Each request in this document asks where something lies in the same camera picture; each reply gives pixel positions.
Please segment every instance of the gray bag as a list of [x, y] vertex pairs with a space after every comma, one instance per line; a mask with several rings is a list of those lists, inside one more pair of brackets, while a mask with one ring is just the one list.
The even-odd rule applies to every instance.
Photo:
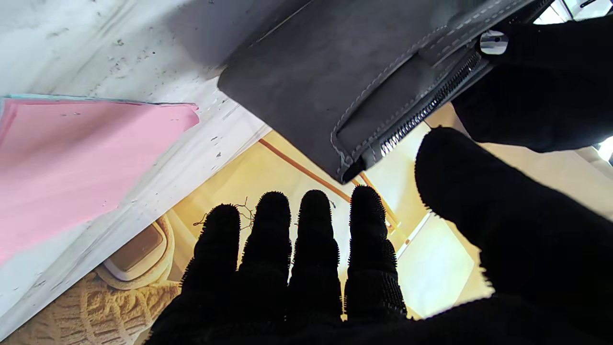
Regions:
[[312, 0], [235, 56], [218, 87], [346, 183], [492, 68], [478, 36], [549, 4]]

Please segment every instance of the black knit glove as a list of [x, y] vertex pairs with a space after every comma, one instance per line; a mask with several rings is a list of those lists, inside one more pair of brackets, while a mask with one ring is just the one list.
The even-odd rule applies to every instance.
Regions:
[[302, 199], [288, 285], [290, 222], [287, 198], [266, 193], [236, 270], [238, 210], [214, 208], [183, 276], [181, 295], [159, 316], [147, 344], [278, 343], [300, 332], [407, 322], [385, 211], [372, 188], [357, 187], [351, 199], [348, 322], [340, 319], [339, 253], [326, 195], [312, 190]]

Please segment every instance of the pink sheet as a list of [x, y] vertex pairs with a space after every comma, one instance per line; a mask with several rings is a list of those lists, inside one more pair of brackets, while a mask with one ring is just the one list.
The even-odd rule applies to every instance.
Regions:
[[192, 104], [5, 100], [0, 118], [0, 266], [116, 209], [198, 123]]

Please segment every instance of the metal zipper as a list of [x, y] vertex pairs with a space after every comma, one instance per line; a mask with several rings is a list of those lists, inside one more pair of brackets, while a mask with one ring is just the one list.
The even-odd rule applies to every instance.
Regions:
[[410, 120], [401, 124], [397, 130], [392, 133], [381, 144], [381, 155], [385, 157], [388, 153], [396, 148], [398, 143], [409, 134], [409, 132], [420, 124], [426, 117], [432, 114], [441, 105], [442, 102], [452, 95], [456, 89], [470, 76], [473, 75], [475, 68], [481, 62], [481, 54], [473, 53], [466, 63], [447, 81], [441, 88], [438, 89], [434, 97], [422, 109], [411, 116]]

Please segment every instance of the zipper pull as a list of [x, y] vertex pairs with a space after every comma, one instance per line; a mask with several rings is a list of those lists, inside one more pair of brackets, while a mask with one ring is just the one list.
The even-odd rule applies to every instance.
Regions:
[[500, 31], [487, 30], [479, 39], [481, 51], [488, 55], [502, 55], [509, 45], [509, 37]]

